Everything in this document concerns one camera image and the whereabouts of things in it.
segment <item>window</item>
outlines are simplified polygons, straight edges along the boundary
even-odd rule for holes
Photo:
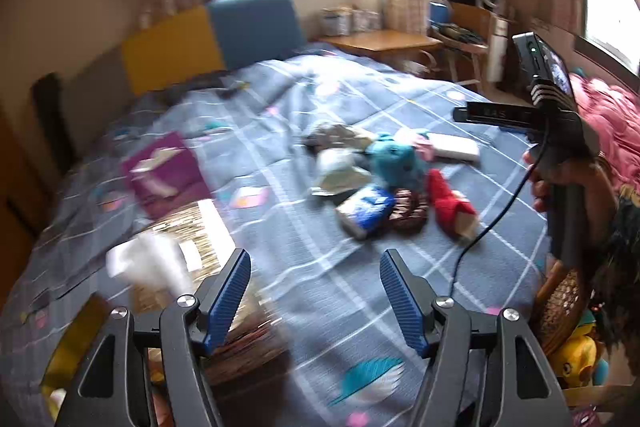
[[[638,73],[640,10],[634,0],[587,0],[586,39]]]

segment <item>headboard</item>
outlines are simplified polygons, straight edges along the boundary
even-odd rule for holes
[[[293,0],[211,0],[131,36],[68,82],[44,76],[32,98],[64,173],[136,96],[198,74],[287,58],[304,43]]]

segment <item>phone screen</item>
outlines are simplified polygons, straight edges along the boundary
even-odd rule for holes
[[[571,81],[569,80],[569,74],[567,73],[562,58],[540,37],[538,37],[538,42],[540,44],[540,51],[546,62],[546,67],[553,77],[554,84],[573,98],[574,92],[571,88]]]

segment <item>red stuffed toy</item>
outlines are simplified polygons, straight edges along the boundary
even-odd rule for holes
[[[426,188],[435,209],[436,221],[446,233],[468,239],[476,236],[476,210],[460,192],[449,188],[438,169],[431,169],[427,173]]]

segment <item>yellow stuffed toy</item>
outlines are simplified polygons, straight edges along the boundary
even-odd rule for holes
[[[595,327],[595,317],[586,310],[569,339],[556,349],[549,362],[562,387],[582,387],[592,379],[596,385],[606,380],[608,364],[600,358],[602,347],[589,336]]]

